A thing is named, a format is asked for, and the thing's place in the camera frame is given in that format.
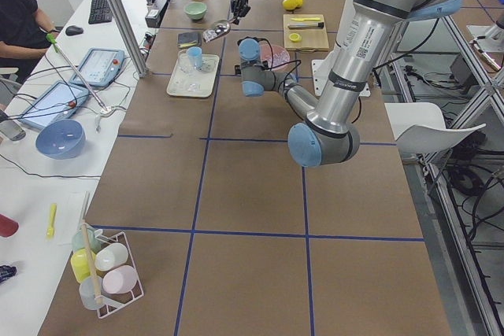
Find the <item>yellow lemon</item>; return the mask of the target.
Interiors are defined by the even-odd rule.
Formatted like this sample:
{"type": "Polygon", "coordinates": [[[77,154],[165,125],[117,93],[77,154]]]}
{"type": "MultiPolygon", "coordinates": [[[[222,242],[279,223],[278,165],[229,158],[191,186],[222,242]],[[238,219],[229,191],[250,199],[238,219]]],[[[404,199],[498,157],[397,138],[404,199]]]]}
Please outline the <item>yellow lemon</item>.
{"type": "Polygon", "coordinates": [[[286,11],[293,11],[297,9],[295,0],[283,0],[282,1],[283,9],[286,11]]]}

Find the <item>person in black shirt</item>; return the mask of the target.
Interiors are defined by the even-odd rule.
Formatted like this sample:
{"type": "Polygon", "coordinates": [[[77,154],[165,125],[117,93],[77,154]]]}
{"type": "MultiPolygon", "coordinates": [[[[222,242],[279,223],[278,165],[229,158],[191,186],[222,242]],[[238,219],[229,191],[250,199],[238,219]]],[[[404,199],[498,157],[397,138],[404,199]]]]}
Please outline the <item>person in black shirt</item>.
{"type": "Polygon", "coordinates": [[[46,38],[59,35],[36,0],[1,0],[1,66],[17,68],[23,83],[50,47],[46,38]]]}

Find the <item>yellow cup in rack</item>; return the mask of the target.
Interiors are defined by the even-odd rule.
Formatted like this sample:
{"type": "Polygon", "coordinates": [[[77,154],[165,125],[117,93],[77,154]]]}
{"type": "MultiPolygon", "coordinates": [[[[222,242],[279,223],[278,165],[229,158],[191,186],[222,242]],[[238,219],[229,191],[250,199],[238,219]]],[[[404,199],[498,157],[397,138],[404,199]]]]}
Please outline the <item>yellow cup in rack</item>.
{"type": "Polygon", "coordinates": [[[72,253],[70,264],[73,274],[78,283],[81,283],[86,278],[91,276],[90,269],[87,264],[87,252],[85,249],[78,249],[72,253]]]}

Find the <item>grey cup in rack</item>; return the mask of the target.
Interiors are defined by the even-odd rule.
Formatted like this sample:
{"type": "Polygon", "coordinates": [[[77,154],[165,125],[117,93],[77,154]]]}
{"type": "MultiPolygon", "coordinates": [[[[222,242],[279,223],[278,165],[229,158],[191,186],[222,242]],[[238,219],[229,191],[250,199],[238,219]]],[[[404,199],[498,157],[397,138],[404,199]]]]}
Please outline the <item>grey cup in rack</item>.
{"type": "Polygon", "coordinates": [[[102,299],[100,300],[99,303],[96,302],[95,287],[93,284],[93,280],[90,276],[86,277],[80,283],[79,294],[83,306],[88,310],[98,310],[104,305],[102,299]]]}

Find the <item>steel ice scoop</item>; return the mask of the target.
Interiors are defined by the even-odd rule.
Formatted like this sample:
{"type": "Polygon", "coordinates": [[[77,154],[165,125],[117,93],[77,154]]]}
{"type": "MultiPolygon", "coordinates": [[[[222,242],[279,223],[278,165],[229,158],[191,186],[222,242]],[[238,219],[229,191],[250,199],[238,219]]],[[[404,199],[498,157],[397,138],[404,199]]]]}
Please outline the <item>steel ice scoop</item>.
{"type": "Polygon", "coordinates": [[[231,31],[233,21],[233,19],[223,19],[212,23],[210,27],[202,33],[202,41],[208,43],[224,37],[231,31]]]}

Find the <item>yellow plastic spoon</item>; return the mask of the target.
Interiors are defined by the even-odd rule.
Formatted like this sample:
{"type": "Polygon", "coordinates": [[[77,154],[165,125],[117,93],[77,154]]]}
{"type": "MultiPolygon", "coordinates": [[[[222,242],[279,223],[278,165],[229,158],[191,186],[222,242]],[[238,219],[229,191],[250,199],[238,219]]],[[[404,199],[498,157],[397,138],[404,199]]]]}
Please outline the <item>yellow plastic spoon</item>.
{"type": "Polygon", "coordinates": [[[54,221],[56,217],[57,204],[52,203],[49,209],[48,224],[46,227],[46,238],[51,239],[54,236],[54,221]]]}

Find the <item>black computer mouse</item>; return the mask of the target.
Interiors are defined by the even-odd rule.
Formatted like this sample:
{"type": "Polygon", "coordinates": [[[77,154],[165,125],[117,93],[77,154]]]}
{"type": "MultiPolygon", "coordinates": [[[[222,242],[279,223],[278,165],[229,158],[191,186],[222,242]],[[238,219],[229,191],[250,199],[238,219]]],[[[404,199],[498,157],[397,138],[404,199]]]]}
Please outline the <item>black computer mouse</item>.
{"type": "Polygon", "coordinates": [[[83,28],[76,25],[70,25],[65,29],[65,34],[67,36],[75,36],[83,34],[83,28]]]}

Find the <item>lemon slice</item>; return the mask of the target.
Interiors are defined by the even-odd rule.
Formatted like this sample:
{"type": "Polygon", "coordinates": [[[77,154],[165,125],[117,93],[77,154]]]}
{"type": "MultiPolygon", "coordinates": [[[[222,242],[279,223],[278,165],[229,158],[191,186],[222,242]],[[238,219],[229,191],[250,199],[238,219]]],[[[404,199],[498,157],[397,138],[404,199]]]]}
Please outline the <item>lemon slice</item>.
{"type": "Polygon", "coordinates": [[[299,33],[291,33],[288,36],[288,38],[292,42],[301,42],[302,41],[302,37],[301,37],[301,35],[299,33]]]}

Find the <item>white cup in rack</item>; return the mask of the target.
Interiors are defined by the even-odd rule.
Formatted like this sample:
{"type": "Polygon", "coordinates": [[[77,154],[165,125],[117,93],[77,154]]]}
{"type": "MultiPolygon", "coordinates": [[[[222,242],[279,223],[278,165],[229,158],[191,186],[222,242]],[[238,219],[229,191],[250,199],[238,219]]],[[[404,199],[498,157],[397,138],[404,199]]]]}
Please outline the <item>white cup in rack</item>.
{"type": "Polygon", "coordinates": [[[96,254],[94,265],[99,271],[110,271],[124,264],[128,260],[128,256],[127,247],[115,242],[96,254]]]}

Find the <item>red cup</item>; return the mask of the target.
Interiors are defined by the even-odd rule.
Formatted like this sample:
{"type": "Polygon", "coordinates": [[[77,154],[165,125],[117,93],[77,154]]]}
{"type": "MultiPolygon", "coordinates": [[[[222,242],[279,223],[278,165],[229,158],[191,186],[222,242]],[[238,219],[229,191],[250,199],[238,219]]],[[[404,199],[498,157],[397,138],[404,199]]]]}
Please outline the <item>red cup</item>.
{"type": "Polygon", "coordinates": [[[8,238],[13,236],[19,229],[19,223],[8,216],[0,215],[0,236],[8,238]]]}

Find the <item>near teach pendant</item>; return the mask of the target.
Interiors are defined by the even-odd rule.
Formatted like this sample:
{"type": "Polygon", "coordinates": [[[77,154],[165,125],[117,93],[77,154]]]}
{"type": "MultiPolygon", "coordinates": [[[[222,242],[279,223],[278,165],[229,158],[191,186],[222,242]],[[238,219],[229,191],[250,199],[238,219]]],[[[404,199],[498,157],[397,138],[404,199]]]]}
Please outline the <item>near teach pendant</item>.
{"type": "Polygon", "coordinates": [[[69,118],[89,95],[90,91],[85,87],[57,81],[25,109],[19,121],[42,130],[58,120],[69,118]]]}

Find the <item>teach pendant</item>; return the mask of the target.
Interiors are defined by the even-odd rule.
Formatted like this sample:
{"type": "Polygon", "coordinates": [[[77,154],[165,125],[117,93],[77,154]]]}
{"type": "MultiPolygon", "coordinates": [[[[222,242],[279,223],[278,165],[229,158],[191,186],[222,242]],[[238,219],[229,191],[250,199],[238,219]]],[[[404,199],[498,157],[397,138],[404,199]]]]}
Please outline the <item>teach pendant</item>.
{"type": "Polygon", "coordinates": [[[42,130],[58,120],[69,118],[89,95],[90,91],[85,87],[57,81],[25,109],[19,121],[42,130]]]}
{"type": "Polygon", "coordinates": [[[124,63],[125,52],[91,48],[80,62],[78,71],[93,88],[105,88],[117,77],[124,63]]]}

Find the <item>blue cup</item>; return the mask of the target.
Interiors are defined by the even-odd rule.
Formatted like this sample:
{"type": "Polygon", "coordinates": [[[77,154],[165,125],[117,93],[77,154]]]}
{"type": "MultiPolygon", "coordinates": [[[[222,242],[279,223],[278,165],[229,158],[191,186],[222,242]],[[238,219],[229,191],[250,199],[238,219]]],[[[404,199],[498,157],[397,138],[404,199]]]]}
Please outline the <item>blue cup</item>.
{"type": "Polygon", "coordinates": [[[192,68],[199,70],[202,67],[202,49],[199,46],[188,48],[187,58],[192,68]]]}

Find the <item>far teach pendant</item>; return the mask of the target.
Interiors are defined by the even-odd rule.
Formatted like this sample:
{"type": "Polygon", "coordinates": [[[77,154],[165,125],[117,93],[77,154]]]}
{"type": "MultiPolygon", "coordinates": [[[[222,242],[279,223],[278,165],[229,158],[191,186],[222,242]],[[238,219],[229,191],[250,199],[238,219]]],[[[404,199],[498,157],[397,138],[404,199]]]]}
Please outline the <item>far teach pendant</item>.
{"type": "Polygon", "coordinates": [[[117,77],[124,63],[125,52],[91,48],[80,62],[78,71],[93,88],[105,88],[117,77]]]}

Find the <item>clear wine glass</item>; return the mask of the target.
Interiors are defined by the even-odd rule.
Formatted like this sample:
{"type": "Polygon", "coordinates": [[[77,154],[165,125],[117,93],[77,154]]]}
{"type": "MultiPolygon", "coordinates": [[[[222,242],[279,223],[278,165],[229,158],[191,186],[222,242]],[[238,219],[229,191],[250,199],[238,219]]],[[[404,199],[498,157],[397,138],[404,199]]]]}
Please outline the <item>clear wine glass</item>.
{"type": "Polygon", "coordinates": [[[195,69],[191,67],[191,64],[187,58],[187,50],[181,50],[179,52],[178,66],[180,71],[183,73],[185,84],[189,85],[194,78],[195,69]]]}

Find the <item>black keyboard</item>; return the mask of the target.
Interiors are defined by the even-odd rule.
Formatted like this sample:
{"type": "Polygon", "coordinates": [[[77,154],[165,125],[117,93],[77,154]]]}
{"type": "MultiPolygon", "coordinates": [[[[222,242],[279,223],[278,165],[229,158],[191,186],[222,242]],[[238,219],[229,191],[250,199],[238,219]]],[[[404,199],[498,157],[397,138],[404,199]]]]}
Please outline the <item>black keyboard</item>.
{"type": "Polygon", "coordinates": [[[111,22],[113,15],[107,0],[91,0],[89,24],[103,24],[111,22]]]}

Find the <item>yellow cloth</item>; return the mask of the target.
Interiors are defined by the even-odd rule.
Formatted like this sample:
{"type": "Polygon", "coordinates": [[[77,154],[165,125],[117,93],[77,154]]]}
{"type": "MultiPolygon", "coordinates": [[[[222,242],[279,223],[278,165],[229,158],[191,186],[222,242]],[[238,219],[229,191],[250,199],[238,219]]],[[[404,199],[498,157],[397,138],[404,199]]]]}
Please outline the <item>yellow cloth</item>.
{"type": "Polygon", "coordinates": [[[189,47],[193,47],[193,46],[200,46],[199,42],[192,41],[192,42],[181,43],[181,44],[178,45],[178,47],[180,49],[189,48],[189,47]]]}

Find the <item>green cup in rack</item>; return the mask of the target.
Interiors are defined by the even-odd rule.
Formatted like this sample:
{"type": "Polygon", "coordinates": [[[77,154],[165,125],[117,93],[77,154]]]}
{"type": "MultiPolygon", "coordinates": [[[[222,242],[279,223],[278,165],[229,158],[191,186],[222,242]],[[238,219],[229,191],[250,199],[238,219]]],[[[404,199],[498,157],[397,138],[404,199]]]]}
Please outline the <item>green cup in rack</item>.
{"type": "MultiPolygon", "coordinates": [[[[89,227],[87,229],[87,238],[89,241],[89,245],[91,250],[94,253],[98,253],[102,249],[102,240],[100,237],[102,236],[101,229],[95,229],[93,227],[89,227]]],[[[76,232],[72,237],[72,251],[76,252],[79,249],[84,249],[84,237],[82,231],[76,232]]]]}

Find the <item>black power box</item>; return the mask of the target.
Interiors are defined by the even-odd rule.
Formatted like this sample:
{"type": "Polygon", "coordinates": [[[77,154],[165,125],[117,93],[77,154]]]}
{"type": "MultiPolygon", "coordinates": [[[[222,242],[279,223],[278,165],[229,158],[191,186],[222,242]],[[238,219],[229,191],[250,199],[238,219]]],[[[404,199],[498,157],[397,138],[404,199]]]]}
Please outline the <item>black power box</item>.
{"type": "Polygon", "coordinates": [[[146,25],[149,28],[159,28],[165,11],[168,6],[167,0],[154,0],[154,2],[147,6],[147,14],[145,16],[146,25]]]}

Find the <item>green bowl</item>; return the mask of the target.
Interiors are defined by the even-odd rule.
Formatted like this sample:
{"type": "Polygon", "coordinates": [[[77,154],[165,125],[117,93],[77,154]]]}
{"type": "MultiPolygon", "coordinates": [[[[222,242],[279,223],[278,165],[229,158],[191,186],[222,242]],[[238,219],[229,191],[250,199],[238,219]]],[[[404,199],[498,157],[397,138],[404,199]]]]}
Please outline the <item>green bowl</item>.
{"type": "Polygon", "coordinates": [[[184,6],[183,10],[190,20],[202,20],[206,15],[207,5],[204,2],[190,2],[184,6]]]}

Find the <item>white plastic chair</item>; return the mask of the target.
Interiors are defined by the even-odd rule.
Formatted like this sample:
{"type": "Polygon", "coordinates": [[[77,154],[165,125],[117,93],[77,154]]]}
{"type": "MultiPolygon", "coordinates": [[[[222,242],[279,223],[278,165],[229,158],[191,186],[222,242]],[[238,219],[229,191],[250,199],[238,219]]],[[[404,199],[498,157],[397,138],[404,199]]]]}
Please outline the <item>white plastic chair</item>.
{"type": "Polygon", "coordinates": [[[403,153],[435,153],[455,147],[486,124],[449,129],[438,105],[430,102],[386,103],[398,149],[403,153]]]}

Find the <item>yellow plastic knife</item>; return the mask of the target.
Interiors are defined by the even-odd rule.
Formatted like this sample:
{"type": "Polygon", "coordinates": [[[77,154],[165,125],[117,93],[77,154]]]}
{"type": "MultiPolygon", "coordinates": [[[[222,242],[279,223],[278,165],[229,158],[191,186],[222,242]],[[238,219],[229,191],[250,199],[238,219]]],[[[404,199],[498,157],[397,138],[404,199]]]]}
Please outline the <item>yellow plastic knife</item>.
{"type": "Polygon", "coordinates": [[[320,22],[321,18],[319,17],[292,17],[291,21],[295,22],[320,22]]]}

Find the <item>grey folded cloth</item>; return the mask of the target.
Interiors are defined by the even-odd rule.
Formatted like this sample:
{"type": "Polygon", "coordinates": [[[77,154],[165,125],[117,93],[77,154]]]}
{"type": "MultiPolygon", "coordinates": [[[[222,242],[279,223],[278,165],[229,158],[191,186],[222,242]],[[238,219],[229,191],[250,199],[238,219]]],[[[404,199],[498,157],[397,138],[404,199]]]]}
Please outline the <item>grey folded cloth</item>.
{"type": "Polygon", "coordinates": [[[179,33],[177,36],[177,46],[181,43],[197,41],[199,45],[202,44],[201,34],[198,31],[188,31],[179,33]]]}

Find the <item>folded umbrella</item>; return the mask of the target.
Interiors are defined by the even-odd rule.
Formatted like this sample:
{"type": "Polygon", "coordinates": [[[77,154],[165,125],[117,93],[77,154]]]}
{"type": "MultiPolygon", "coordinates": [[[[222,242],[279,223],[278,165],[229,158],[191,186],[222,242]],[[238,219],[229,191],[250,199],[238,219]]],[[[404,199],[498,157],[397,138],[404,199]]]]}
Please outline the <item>folded umbrella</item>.
{"type": "Polygon", "coordinates": [[[0,283],[11,279],[17,275],[17,267],[11,265],[1,265],[0,266],[0,283]]]}

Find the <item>aluminium frame post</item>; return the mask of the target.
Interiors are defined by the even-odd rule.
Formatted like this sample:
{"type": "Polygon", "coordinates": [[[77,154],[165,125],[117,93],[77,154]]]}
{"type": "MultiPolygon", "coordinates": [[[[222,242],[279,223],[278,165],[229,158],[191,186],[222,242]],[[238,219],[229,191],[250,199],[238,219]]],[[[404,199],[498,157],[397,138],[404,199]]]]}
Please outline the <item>aluminium frame post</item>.
{"type": "Polygon", "coordinates": [[[146,76],[148,69],[144,61],[141,50],[137,45],[137,40],[129,22],[128,16],[121,0],[107,0],[111,8],[113,18],[118,26],[121,38],[129,52],[130,58],[135,66],[139,78],[146,76]]]}

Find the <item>blue bowl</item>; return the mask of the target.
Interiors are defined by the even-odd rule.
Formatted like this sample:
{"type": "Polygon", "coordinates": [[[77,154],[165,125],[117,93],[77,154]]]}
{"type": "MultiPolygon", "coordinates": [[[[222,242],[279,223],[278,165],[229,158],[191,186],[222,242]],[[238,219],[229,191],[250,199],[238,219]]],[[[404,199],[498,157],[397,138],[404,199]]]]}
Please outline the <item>blue bowl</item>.
{"type": "Polygon", "coordinates": [[[81,123],[63,119],[42,129],[35,140],[35,147],[46,157],[65,160],[78,157],[85,143],[86,134],[81,123]]]}

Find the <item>white bear tray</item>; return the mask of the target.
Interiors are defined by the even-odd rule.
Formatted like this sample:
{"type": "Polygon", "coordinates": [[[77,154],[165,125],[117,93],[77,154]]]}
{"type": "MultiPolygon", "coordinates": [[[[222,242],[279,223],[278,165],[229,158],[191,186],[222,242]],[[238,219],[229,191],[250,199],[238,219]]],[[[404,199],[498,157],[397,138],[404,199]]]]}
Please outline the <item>white bear tray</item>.
{"type": "Polygon", "coordinates": [[[214,54],[202,55],[202,67],[196,69],[186,53],[179,55],[166,93],[173,97],[208,98],[213,92],[220,58],[214,54]]]}

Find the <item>wooden cutting board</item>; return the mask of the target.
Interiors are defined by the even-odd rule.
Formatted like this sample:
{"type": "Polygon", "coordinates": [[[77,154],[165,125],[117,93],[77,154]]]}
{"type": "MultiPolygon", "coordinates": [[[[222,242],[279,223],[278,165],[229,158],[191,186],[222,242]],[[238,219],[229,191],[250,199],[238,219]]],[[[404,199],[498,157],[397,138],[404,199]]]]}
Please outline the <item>wooden cutting board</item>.
{"type": "Polygon", "coordinates": [[[290,51],[328,51],[328,35],[326,30],[326,23],[322,14],[284,14],[283,15],[283,45],[290,51]],[[319,17],[320,22],[324,22],[322,29],[304,29],[304,30],[289,30],[288,24],[291,23],[310,23],[310,22],[295,22],[291,21],[292,17],[319,17]],[[299,33],[302,37],[301,42],[292,42],[288,36],[291,33],[299,33]]]}

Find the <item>pink cup in rack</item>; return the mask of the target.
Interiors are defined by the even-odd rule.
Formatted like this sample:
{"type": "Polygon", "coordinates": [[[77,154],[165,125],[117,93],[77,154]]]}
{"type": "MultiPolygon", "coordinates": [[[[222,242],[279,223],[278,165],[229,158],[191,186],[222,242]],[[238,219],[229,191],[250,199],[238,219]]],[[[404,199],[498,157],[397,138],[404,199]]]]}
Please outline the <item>pink cup in rack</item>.
{"type": "Polygon", "coordinates": [[[135,287],[138,278],[137,271],[131,265],[122,265],[106,273],[102,286],[108,294],[125,294],[135,287]]]}

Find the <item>steel muddler black cap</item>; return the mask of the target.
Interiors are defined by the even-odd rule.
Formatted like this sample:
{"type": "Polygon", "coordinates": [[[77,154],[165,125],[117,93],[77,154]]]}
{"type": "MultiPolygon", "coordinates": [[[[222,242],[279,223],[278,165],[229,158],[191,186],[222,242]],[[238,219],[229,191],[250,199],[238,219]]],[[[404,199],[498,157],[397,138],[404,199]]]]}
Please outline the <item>steel muddler black cap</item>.
{"type": "Polygon", "coordinates": [[[287,25],[289,30],[322,29],[324,22],[291,23],[287,25]]]}

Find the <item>pink bowl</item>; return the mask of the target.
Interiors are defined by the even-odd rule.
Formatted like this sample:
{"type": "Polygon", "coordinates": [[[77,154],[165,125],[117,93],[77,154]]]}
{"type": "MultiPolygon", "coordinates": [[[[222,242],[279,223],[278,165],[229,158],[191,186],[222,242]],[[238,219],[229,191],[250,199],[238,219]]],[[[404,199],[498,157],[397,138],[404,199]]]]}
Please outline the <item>pink bowl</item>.
{"type": "Polygon", "coordinates": [[[285,71],[287,64],[291,60],[289,52],[282,46],[268,45],[261,43],[260,45],[260,63],[273,71],[285,71]]]}

